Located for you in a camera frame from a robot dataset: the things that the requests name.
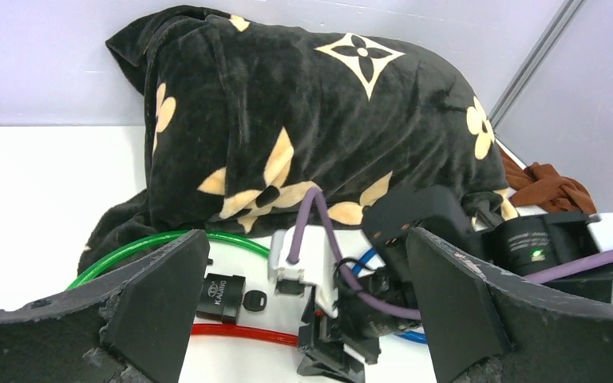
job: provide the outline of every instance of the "green tube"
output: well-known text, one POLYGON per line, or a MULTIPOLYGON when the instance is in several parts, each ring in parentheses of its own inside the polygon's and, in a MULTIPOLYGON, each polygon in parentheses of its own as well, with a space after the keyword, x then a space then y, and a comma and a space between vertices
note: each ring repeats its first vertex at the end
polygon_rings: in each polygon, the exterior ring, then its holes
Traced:
MULTIPOLYGON (((167 231, 165 233, 150 235, 143 239, 138 239, 135 242, 131 242, 125 246, 119 247, 115 251, 105 255, 100 260, 95 262, 91 267, 86 269, 81 275, 79 275, 74 281, 67 287, 67 290, 72 290, 74 287, 80 286, 88 281, 93 280, 98 275, 102 274, 105 270, 111 266, 128 258, 129 256, 142 251, 146 248, 160 245, 162 243, 171 242, 174 239, 179 238, 181 235, 187 233, 186 230, 181 231, 167 231)), ((208 240, 211 242, 226 243, 232 246, 240 247, 242 249, 253 252, 262 258, 269 258, 269 249, 260 245, 259 243, 252 242, 250 239, 233 235, 229 233, 223 233, 222 231, 209 231, 206 232, 208 240)))

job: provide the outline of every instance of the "blue tube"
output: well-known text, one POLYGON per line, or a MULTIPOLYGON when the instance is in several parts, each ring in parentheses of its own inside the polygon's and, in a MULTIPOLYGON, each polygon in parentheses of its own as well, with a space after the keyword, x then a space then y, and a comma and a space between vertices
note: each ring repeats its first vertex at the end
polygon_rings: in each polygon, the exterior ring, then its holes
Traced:
MULTIPOLYGON (((366 265, 372 258, 374 258, 375 255, 377 255, 377 251, 374 249, 374 247, 366 251, 366 253, 358 259, 359 263, 355 264, 354 267, 351 268, 351 270, 354 272, 354 275, 358 277, 358 275, 361 274, 361 271, 363 271, 363 266, 366 265)), ((407 333, 396 334, 396 336, 403 338, 407 341, 419 343, 421 345, 428 344, 426 341, 426 335, 417 331, 408 331, 407 333)))

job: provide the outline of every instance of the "fleece blanket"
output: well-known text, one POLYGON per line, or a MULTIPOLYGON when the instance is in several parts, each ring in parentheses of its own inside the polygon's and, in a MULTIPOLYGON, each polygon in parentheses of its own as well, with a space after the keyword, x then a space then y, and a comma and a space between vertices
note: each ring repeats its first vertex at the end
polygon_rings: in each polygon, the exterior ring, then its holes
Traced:
POLYGON ((106 45, 144 96, 147 187, 101 217, 79 273, 162 231, 288 228, 309 188, 340 229, 402 184, 445 185, 469 214, 483 201, 502 211, 508 185, 483 106, 420 46, 194 6, 140 18, 106 45))

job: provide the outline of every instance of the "brown fabric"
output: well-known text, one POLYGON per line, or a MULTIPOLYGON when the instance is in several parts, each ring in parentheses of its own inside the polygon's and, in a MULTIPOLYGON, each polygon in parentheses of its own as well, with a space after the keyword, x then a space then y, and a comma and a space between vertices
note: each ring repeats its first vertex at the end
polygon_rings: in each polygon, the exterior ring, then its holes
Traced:
POLYGON ((506 180, 516 193, 509 199, 513 206, 538 205, 549 213, 583 211, 595 214, 588 190, 572 178, 563 177, 550 164, 534 164, 521 169, 500 148, 506 180))

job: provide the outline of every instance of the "red cable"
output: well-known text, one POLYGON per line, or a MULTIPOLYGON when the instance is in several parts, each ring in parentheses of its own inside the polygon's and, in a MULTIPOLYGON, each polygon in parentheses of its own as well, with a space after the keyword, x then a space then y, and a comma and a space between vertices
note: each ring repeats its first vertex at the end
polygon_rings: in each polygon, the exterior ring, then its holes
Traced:
POLYGON ((192 327, 192 335, 219 335, 222 337, 255 339, 256 341, 297 347, 297 337, 294 335, 246 326, 200 323, 192 327))

